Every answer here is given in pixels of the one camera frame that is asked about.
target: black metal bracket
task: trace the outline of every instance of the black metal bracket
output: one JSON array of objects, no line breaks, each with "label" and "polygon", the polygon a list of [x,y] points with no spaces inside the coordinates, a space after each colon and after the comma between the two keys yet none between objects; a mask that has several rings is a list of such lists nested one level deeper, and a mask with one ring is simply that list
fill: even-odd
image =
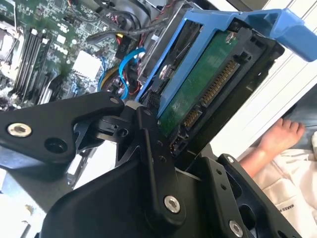
[{"label": "black metal bracket", "polygon": [[[13,123],[31,132],[18,137],[25,132],[12,133]],[[300,237],[233,158],[196,158],[190,174],[176,171],[155,112],[124,106],[110,93],[2,113],[0,128],[0,165],[32,173],[45,167],[47,176],[64,172],[76,152],[117,142],[116,168],[60,199],[43,238],[87,237],[87,224],[97,238],[117,234],[120,224],[133,231],[127,237]]]},{"label": "black metal bracket", "polygon": [[[76,154],[75,124],[101,115],[120,115],[123,108],[124,103],[110,93],[94,93],[4,112],[0,117],[0,145],[42,163],[67,164]],[[32,132],[23,138],[12,136],[7,129],[13,123],[25,124]],[[23,165],[5,166],[14,169]]]}]

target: ram slot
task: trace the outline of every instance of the ram slot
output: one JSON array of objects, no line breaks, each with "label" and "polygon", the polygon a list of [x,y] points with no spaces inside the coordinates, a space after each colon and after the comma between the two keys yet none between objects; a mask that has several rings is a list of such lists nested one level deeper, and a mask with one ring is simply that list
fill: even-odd
[{"label": "ram slot", "polygon": [[37,32],[30,30],[26,43],[23,47],[22,60],[14,84],[13,93],[19,95],[22,101],[32,78],[34,64],[36,63],[42,39]]}]

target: green circuit board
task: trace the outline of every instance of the green circuit board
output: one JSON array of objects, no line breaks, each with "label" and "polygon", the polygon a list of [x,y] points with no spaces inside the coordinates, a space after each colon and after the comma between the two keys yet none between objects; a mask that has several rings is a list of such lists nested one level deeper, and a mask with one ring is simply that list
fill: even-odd
[{"label": "green circuit board", "polygon": [[190,112],[201,93],[209,85],[210,80],[228,57],[238,40],[234,38],[226,43],[228,32],[217,32],[205,51],[193,67],[172,101],[160,116],[159,127],[165,136],[176,128]]},{"label": "green circuit board", "polygon": [[[85,42],[88,36],[107,29],[107,25],[103,21],[93,23],[81,21],[69,7],[67,0],[17,0],[15,4],[17,26],[22,27],[24,31],[27,28],[34,28],[39,33],[45,34],[46,38],[50,40],[50,49],[43,71],[53,70],[55,74],[70,74],[80,51],[85,51],[90,55],[102,52],[106,58],[107,68],[117,64],[115,39],[109,38],[96,45],[89,45]],[[94,11],[84,5],[78,5],[77,9],[87,19],[98,17]],[[0,15],[14,20],[13,5],[2,0]],[[87,91],[89,88],[94,91],[96,88],[98,77],[95,80],[81,80],[75,83],[77,84],[75,86],[74,78],[71,77],[72,75],[65,81],[66,91],[69,87],[73,87],[77,91]]]}]

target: motherboard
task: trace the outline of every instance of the motherboard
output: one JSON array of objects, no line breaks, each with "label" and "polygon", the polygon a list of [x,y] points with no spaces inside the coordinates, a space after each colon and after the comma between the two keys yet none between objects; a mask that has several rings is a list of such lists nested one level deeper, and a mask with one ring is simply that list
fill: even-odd
[{"label": "motherboard", "polygon": [[[103,71],[100,57],[106,60],[106,68],[118,63],[114,38],[86,43],[88,36],[107,30],[108,25],[84,4],[70,0],[2,0],[0,16],[17,29],[11,56],[6,61],[5,57],[0,59],[0,79],[12,80],[6,83],[9,89],[5,88],[4,94],[8,93],[13,104],[24,107],[40,104],[41,100],[48,102],[40,97],[48,84],[59,87],[54,100],[95,92]],[[6,51],[13,47],[12,41]]]}]

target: black cable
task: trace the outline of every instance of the black cable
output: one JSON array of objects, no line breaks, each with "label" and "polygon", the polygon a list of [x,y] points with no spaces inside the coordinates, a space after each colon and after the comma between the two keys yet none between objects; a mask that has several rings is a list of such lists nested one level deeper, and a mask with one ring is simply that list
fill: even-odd
[{"label": "black cable", "polygon": [[106,38],[108,38],[109,34],[122,34],[122,35],[127,35],[127,36],[131,37],[132,39],[134,39],[132,36],[141,35],[141,34],[146,33],[146,32],[150,32],[150,31],[154,31],[154,30],[159,29],[159,28],[163,28],[164,26],[166,26],[167,20],[168,19],[164,19],[155,25],[141,28],[138,30],[132,30],[132,31],[118,30],[118,31],[99,32],[99,33],[96,33],[96,34],[93,34],[93,35],[87,37],[86,42],[89,44],[97,44],[97,43],[105,40]]},{"label": "black cable", "polygon": [[136,23],[135,23],[133,16],[138,20],[139,26],[141,26],[140,20],[133,13],[130,13],[127,11],[118,11],[118,10],[109,9],[105,4],[103,4],[103,2],[101,0],[94,0],[94,1],[100,7],[102,7],[102,9],[106,12],[106,14],[111,13],[111,14],[114,14],[117,16],[123,16],[123,17],[128,18],[132,22],[134,29],[136,29]]}]

